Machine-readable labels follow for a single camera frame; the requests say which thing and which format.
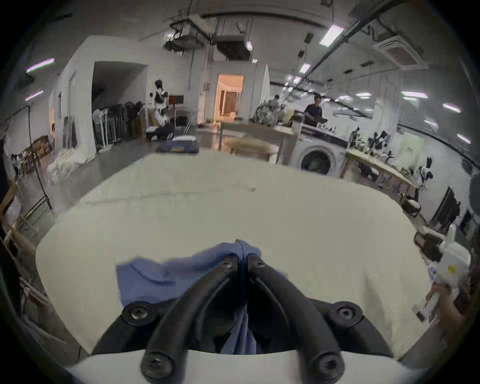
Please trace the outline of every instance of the curtain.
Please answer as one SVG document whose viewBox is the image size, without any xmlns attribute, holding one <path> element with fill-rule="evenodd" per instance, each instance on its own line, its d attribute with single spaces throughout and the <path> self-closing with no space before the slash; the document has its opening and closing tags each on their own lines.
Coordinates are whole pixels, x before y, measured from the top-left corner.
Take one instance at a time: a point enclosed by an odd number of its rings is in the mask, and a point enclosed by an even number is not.
<svg viewBox="0 0 480 384">
<path fill-rule="evenodd" d="M 225 108 L 222 116 L 228 116 L 231 112 L 235 112 L 235 106 L 237 103 L 236 92 L 226 92 L 225 95 Z"/>
</svg>

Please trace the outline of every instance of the man in black shirt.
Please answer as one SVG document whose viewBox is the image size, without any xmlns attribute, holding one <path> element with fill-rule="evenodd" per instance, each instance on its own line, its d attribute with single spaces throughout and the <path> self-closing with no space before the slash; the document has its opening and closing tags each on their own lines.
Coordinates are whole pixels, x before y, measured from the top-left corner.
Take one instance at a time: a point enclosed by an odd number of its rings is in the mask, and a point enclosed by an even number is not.
<svg viewBox="0 0 480 384">
<path fill-rule="evenodd" d="M 305 119 L 304 124 L 311 125 L 313 127 L 317 126 L 318 118 L 322 117 L 322 109 L 320 108 L 320 96 L 315 95 L 315 104 L 310 104 L 305 109 Z"/>
</svg>

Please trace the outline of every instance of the air conditioner unit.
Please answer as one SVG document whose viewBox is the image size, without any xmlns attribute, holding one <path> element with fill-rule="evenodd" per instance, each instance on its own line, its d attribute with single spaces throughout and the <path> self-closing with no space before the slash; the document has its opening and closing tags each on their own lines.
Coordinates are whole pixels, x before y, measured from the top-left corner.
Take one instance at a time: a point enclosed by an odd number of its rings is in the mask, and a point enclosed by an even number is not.
<svg viewBox="0 0 480 384">
<path fill-rule="evenodd" d="M 422 56 L 402 36 L 393 36 L 373 47 L 404 71 L 428 69 Z"/>
</svg>

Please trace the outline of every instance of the ceiling light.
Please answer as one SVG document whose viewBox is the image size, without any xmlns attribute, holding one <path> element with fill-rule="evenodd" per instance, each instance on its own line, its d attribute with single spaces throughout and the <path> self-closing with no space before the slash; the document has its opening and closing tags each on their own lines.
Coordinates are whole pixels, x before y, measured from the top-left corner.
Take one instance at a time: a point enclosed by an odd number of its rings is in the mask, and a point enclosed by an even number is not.
<svg viewBox="0 0 480 384">
<path fill-rule="evenodd" d="M 461 112 L 460 108 L 454 106 L 453 104 L 443 103 L 442 105 L 443 105 L 445 108 L 447 108 L 447 109 L 450 109 L 450 110 L 452 110 L 452 111 L 455 111 L 456 113 L 460 113 L 460 112 Z"/>
<path fill-rule="evenodd" d="M 32 65 L 30 68 L 28 68 L 27 73 L 29 73 L 29 72 L 37 69 L 37 68 L 45 67 L 46 65 L 49 65 L 49 64 L 53 63 L 54 61 L 55 61 L 55 59 L 47 59 L 47 60 L 41 61 L 40 63 Z"/>
<path fill-rule="evenodd" d="M 410 91 L 401 91 L 403 93 L 403 96 L 409 96 L 409 97 L 419 97 L 421 99 L 428 99 L 428 96 L 422 92 L 410 92 Z"/>
<path fill-rule="evenodd" d="M 465 137 L 464 135 L 461 135 L 459 133 L 456 134 L 460 139 L 462 139 L 464 142 L 466 142 L 467 144 L 472 144 L 472 142 L 470 141 L 469 138 Z"/>
<path fill-rule="evenodd" d="M 344 28 L 339 27 L 338 25 L 333 24 L 328 32 L 325 34 L 323 39 L 320 41 L 321 45 L 324 45 L 326 47 L 330 46 L 335 39 L 338 37 L 343 32 Z"/>
<path fill-rule="evenodd" d="M 310 64 L 303 64 L 300 68 L 300 73 L 305 73 L 310 68 Z"/>
<path fill-rule="evenodd" d="M 30 100 L 31 98 L 33 98 L 33 97 L 35 97 L 35 96 L 38 96 L 39 94 L 42 94 L 42 93 L 43 93 L 43 91 L 38 91 L 38 92 L 36 92 L 36 93 L 34 93 L 34 94 L 31 94 L 30 96 L 27 96 L 27 97 L 25 98 L 25 101 L 28 101 L 28 100 Z"/>
<path fill-rule="evenodd" d="M 427 124 L 430 124 L 432 127 L 438 127 L 438 124 L 434 121 L 431 120 L 424 120 Z"/>
</svg>

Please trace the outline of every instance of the ceiling pipe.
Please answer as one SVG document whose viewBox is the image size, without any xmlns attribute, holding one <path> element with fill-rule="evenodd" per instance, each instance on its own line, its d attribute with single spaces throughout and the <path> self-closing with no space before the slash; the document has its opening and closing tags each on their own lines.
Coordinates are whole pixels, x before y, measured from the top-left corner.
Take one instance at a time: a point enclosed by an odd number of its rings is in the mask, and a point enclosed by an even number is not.
<svg viewBox="0 0 480 384">
<path fill-rule="evenodd" d="M 383 13 L 389 11 L 390 9 L 396 7 L 397 5 L 400 5 L 400 4 L 404 3 L 405 1 L 406 0 L 390 0 L 390 1 L 386 2 L 385 4 L 383 4 L 382 6 L 380 6 L 379 8 L 377 8 L 372 13 L 370 13 L 363 20 L 358 20 L 358 21 L 355 21 L 353 24 L 351 24 L 346 29 L 346 31 L 344 33 L 342 33 L 341 38 L 334 45 L 332 45 L 331 48 L 329 48 L 327 50 L 327 52 L 324 53 L 324 55 L 318 61 L 318 63 L 316 63 L 315 65 L 310 67 L 310 70 L 307 71 L 307 73 L 305 73 L 305 75 L 300 79 L 300 81 L 298 82 L 298 85 L 300 85 L 307 77 L 309 77 L 313 72 L 315 72 L 318 69 L 318 67 L 320 67 L 320 65 L 322 65 L 322 63 L 325 60 L 327 60 L 338 49 L 338 47 L 340 47 L 343 43 L 348 42 L 348 39 L 350 39 L 352 36 L 354 36 L 363 27 L 370 24 L 377 17 L 381 16 Z"/>
<path fill-rule="evenodd" d="M 226 17 L 226 16 L 261 16 L 261 17 L 272 17 L 275 19 L 284 19 L 290 20 L 297 23 L 312 25 L 317 28 L 327 29 L 327 27 L 323 24 L 318 22 L 304 19 L 302 17 L 291 16 L 291 15 L 283 15 L 279 13 L 273 12 L 254 12 L 254 11 L 231 11 L 231 12 L 212 12 L 212 13 L 204 13 L 201 15 L 201 18 L 210 18 L 210 17 Z"/>
</svg>

